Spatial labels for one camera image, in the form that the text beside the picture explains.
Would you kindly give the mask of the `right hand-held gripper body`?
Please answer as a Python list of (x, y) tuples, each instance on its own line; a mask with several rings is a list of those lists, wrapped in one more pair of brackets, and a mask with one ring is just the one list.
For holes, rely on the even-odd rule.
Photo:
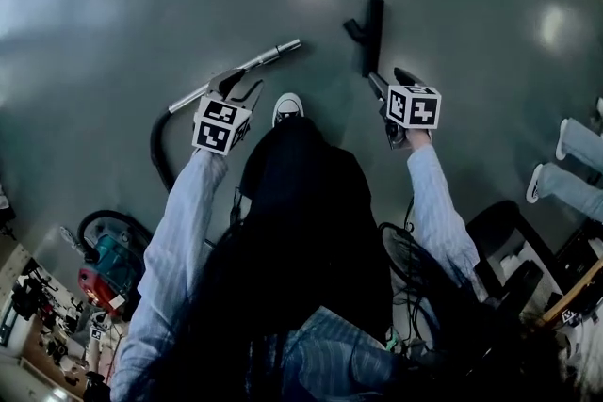
[(408, 130), (430, 132), (438, 128), (442, 96), (435, 88), (388, 86), (380, 101), (380, 114), (392, 150), (407, 145)]

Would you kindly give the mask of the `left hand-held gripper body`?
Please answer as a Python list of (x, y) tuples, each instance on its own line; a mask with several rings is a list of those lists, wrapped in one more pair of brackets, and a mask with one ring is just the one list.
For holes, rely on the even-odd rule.
[(215, 154), (228, 154), (248, 134), (253, 108), (233, 99), (224, 101), (217, 92), (201, 98), (194, 113), (192, 146)]

